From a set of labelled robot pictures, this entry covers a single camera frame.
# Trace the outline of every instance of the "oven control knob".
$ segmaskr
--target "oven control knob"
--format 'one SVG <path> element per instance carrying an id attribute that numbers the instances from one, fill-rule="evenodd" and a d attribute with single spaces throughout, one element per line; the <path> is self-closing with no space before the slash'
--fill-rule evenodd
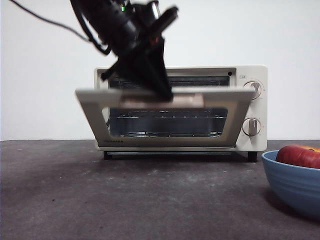
<path id="1" fill-rule="evenodd" d="M 255 118 L 247 118 L 242 125 L 243 132 L 250 137 L 257 135 L 260 132 L 260 128 L 260 122 Z"/>
<path id="2" fill-rule="evenodd" d="M 245 88 L 254 88 L 255 94 L 252 99 L 256 99 L 261 94 L 261 84 L 257 81 L 249 81 L 244 85 Z"/>

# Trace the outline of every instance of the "white toaster oven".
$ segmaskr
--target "white toaster oven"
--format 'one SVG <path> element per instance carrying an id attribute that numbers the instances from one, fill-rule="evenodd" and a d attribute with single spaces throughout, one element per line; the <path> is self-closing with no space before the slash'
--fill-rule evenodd
<path id="1" fill-rule="evenodd" d="M 267 78 L 263 65 L 172 67 L 173 99 L 94 71 L 94 89 L 76 96 L 105 159 L 113 154 L 203 154 L 267 148 Z"/>

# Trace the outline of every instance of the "apple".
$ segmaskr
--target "apple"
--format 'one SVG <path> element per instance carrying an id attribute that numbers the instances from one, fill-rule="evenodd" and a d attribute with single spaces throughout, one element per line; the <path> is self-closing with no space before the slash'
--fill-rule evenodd
<path id="1" fill-rule="evenodd" d="M 320 169 L 320 148 L 291 144 L 281 148 L 277 162 L 301 167 Z"/>

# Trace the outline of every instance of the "white wall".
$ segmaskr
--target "white wall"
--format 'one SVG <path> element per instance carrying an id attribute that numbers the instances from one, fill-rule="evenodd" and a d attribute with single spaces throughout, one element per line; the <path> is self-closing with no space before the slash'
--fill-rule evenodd
<path id="1" fill-rule="evenodd" d="M 81 31 L 69 1 L 20 2 Z M 268 139 L 320 139 L 319 0 L 160 0 L 173 3 L 167 66 L 267 65 Z M 2 0 L 1 139 L 93 139 L 74 90 L 115 60 Z"/>

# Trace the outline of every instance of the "cable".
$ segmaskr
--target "cable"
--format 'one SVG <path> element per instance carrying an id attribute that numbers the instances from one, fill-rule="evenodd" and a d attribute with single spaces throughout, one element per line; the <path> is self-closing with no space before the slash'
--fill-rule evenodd
<path id="1" fill-rule="evenodd" d="M 81 38 L 82 40 L 86 41 L 86 42 L 91 42 L 88 38 L 86 38 L 85 36 L 81 35 L 80 33 L 78 33 L 76 30 L 74 30 L 73 28 L 71 28 L 70 26 L 67 26 L 67 25 L 64 25 L 63 23 L 60 23 L 60 22 L 56 22 L 56 21 L 52 21 L 50 19 L 47 19 L 45 17 L 42 17 L 42 16 L 39 16 L 38 14 L 34 13 L 33 11 L 25 8 L 24 6 L 22 6 L 20 3 L 18 3 L 17 1 L 15 0 L 9 0 L 11 1 L 12 3 L 14 3 L 15 5 L 17 5 L 19 8 L 21 8 L 22 10 L 28 12 L 29 14 L 33 15 L 34 17 L 42 20 L 42 21 L 45 21 L 49 24 L 53 24 L 53 25 L 56 25 L 56 26 L 59 26 L 61 28 L 64 28 L 64 29 L 67 29 L 69 31 L 71 31 L 72 33 L 74 33 L 75 35 L 77 35 L 79 38 Z"/>
<path id="2" fill-rule="evenodd" d="M 95 48 L 99 52 L 101 52 L 104 55 L 108 55 L 111 52 L 111 48 L 108 46 L 107 49 L 103 49 L 102 46 L 96 41 L 96 39 L 94 38 L 94 36 L 90 32 L 90 30 L 84 20 L 84 16 L 83 16 L 81 9 L 79 7 L 78 0 L 70 0 L 70 2 L 71 2 L 71 6 L 73 8 L 74 14 L 75 14 L 76 18 L 78 19 L 78 22 L 79 22 L 80 26 L 82 27 L 82 30 L 88 36 L 89 41 L 93 43 L 93 45 L 95 46 Z"/>

